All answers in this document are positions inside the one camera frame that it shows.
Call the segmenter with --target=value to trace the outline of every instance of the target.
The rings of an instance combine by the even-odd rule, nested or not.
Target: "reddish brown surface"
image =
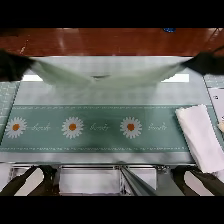
[[[222,28],[24,28],[0,30],[0,48],[27,56],[195,56],[224,45]]]

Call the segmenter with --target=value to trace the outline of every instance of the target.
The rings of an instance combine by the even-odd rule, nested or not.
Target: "blue object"
[[[172,33],[172,32],[175,32],[175,31],[176,31],[176,28],[163,28],[163,30],[164,30],[165,32]]]

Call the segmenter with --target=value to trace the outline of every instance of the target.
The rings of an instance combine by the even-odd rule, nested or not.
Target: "white flower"
[[[83,121],[78,117],[70,117],[63,122],[62,131],[64,131],[63,135],[66,135],[66,138],[75,138],[82,134],[83,130]]]
[[[141,134],[142,125],[138,119],[134,117],[126,117],[120,125],[120,131],[123,131],[123,135],[126,135],[126,138],[135,138]]]
[[[8,138],[17,138],[18,136],[23,134],[23,131],[26,130],[26,122],[25,119],[15,117],[8,122],[5,131],[7,132]]]

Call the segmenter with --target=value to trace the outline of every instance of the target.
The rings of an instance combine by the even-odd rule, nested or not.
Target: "metal bar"
[[[121,167],[121,173],[134,196],[157,196],[155,190],[150,185],[126,167]]]

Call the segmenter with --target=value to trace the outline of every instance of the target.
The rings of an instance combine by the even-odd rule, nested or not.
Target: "white cloth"
[[[224,169],[224,152],[220,146],[205,105],[179,108],[176,115],[191,155],[203,173]]]

